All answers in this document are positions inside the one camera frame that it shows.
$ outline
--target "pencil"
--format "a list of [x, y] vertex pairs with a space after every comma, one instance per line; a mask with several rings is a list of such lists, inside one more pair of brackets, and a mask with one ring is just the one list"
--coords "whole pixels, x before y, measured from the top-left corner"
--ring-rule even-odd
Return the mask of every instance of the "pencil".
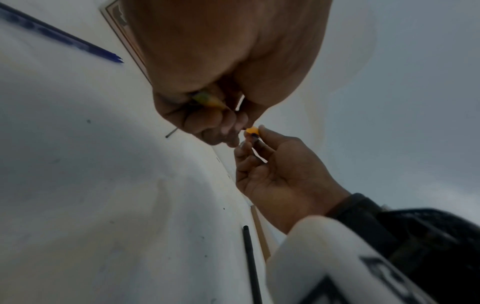
[[104, 50], [85, 40], [66, 33], [56, 27], [46, 24], [43, 21], [33, 18], [3, 3], [0, 3], [0, 19], [4, 19], [12, 24], [21, 26], [27, 30], [39, 33], [45, 37], [57, 40], [63, 44], [73, 46], [77, 49], [89, 52], [90, 54], [108, 59], [117, 63], [124, 63], [116, 54]]
[[255, 267], [254, 248], [252, 246], [252, 239], [250, 238], [250, 230], [248, 226], [243, 226], [243, 241], [245, 242], [246, 263], [248, 265], [248, 275], [250, 276], [253, 304], [262, 304], [259, 277], [257, 276], [257, 268]]

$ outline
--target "hand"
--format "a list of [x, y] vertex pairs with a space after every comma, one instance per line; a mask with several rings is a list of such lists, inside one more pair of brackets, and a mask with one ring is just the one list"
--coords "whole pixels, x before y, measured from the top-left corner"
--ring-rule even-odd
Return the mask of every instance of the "hand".
[[[209, 144], [238, 144], [302, 82], [319, 52], [332, 0], [122, 0], [157, 111]], [[192, 107], [207, 89], [230, 108]], [[240, 109], [235, 111], [241, 96]]]
[[[260, 126], [234, 150], [236, 186], [277, 229], [288, 233], [309, 215], [325, 215], [350, 196], [300, 139]], [[254, 155], [254, 151], [267, 163]]]

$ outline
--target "blue pen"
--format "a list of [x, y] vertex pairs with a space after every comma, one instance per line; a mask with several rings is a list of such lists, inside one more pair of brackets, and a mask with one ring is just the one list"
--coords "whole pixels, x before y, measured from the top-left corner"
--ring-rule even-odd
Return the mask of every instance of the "blue pen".
[[73, 46], [77, 49], [84, 50], [93, 55], [97, 55], [113, 62], [124, 63], [119, 56], [112, 52], [70, 35], [69, 33], [59, 30], [2, 3], [0, 3], [0, 19], [7, 20], [10, 23], [17, 24], [25, 29], [42, 34], [43, 36], [55, 39], [58, 42]]

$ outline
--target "black marker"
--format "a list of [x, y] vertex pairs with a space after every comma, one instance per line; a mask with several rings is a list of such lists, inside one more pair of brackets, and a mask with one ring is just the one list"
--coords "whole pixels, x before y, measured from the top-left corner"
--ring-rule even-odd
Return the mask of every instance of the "black marker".
[[246, 263], [248, 265], [248, 274], [250, 275], [251, 293], [253, 304], [262, 304], [262, 295], [260, 294], [259, 277], [255, 267], [254, 248], [248, 226], [243, 226], [243, 240], [245, 242]]

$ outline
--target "person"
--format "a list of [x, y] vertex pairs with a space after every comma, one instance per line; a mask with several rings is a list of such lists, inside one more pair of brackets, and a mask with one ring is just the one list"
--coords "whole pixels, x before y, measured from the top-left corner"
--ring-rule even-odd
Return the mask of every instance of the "person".
[[[158, 113], [216, 145], [238, 134], [302, 82], [322, 44], [332, 0], [122, 0]], [[227, 110], [197, 107], [207, 90]], [[241, 105], [236, 110], [240, 99]]]
[[480, 229], [435, 209], [351, 194], [300, 139], [259, 127], [235, 148], [236, 186], [285, 242], [267, 263], [276, 304], [479, 302]]

